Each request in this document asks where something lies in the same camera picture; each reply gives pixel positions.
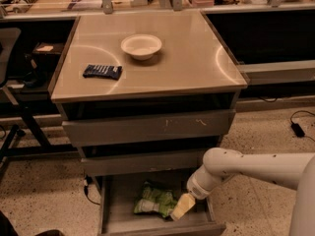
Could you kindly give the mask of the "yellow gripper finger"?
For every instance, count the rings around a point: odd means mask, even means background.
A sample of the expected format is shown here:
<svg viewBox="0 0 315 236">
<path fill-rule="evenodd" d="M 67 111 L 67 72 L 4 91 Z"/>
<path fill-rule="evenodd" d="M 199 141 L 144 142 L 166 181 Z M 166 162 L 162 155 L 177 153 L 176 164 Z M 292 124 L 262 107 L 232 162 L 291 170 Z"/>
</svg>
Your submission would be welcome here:
<svg viewBox="0 0 315 236">
<path fill-rule="evenodd" d="M 173 212 L 170 214 L 170 217 L 174 221 L 179 220 L 195 205 L 195 203 L 196 200 L 190 193 L 183 194 L 178 200 Z"/>
</svg>

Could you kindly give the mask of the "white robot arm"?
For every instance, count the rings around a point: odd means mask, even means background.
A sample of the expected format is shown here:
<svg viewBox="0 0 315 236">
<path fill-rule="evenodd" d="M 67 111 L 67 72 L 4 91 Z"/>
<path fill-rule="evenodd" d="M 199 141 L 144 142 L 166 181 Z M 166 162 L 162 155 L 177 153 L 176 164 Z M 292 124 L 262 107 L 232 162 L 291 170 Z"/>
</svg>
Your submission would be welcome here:
<svg viewBox="0 0 315 236">
<path fill-rule="evenodd" d="M 213 147 L 203 156 L 201 166 L 187 182 L 171 213 L 179 220 L 196 203 L 236 174 L 274 183 L 296 191 L 288 236 L 315 236 L 315 154 L 242 154 L 238 150 Z"/>
</svg>

